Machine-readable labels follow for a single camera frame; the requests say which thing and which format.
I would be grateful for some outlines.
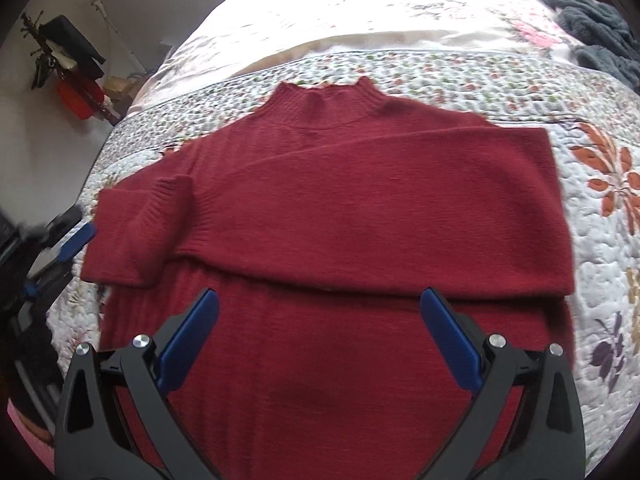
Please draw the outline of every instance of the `metal screw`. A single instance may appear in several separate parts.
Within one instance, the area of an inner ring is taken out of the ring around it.
[[[144,348],[151,343],[151,338],[147,334],[138,334],[133,338],[133,346],[136,348]]]
[[[496,348],[504,348],[507,344],[507,340],[501,334],[491,334],[489,336],[489,344],[491,346],[495,346]]]
[[[80,343],[76,347],[76,354],[78,354],[78,355],[86,355],[86,354],[89,353],[90,349],[91,349],[91,346],[89,346],[89,343]]]
[[[551,343],[551,345],[549,345],[549,351],[556,357],[560,357],[564,353],[564,350],[558,343]]]

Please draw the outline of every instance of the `dark gray blanket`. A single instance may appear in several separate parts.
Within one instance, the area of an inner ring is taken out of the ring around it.
[[[595,0],[543,0],[562,9],[558,25],[586,46],[574,48],[580,66],[606,72],[640,94],[640,43],[615,7]]]

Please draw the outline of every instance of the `sweater collar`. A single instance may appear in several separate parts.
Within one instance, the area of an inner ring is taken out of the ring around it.
[[[297,128],[332,128],[365,117],[388,99],[364,76],[353,85],[312,88],[281,82],[255,113]]]

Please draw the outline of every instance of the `floral quilt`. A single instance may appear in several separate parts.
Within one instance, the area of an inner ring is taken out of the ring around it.
[[[99,155],[79,203],[91,218],[98,192],[251,113],[280,81],[352,84],[369,76],[388,94],[501,126],[543,126],[574,244],[574,377],[588,471],[620,436],[640,400],[640,102],[608,75],[538,56],[430,50],[341,52],[238,76],[122,121]],[[76,259],[75,272],[82,263]],[[105,291],[74,278],[49,311],[60,364],[81,341],[99,345]]]

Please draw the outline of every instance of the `red sweater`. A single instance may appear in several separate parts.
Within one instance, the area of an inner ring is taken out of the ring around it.
[[[104,190],[95,222],[82,277],[116,285],[104,348],[153,333],[205,286],[219,293],[218,325],[171,401],[230,480],[412,478],[468,401],[420,321],[427,286],[516,345],[541,349],[551,330],[571,341],[546,131],[366,78],[281,84]]]

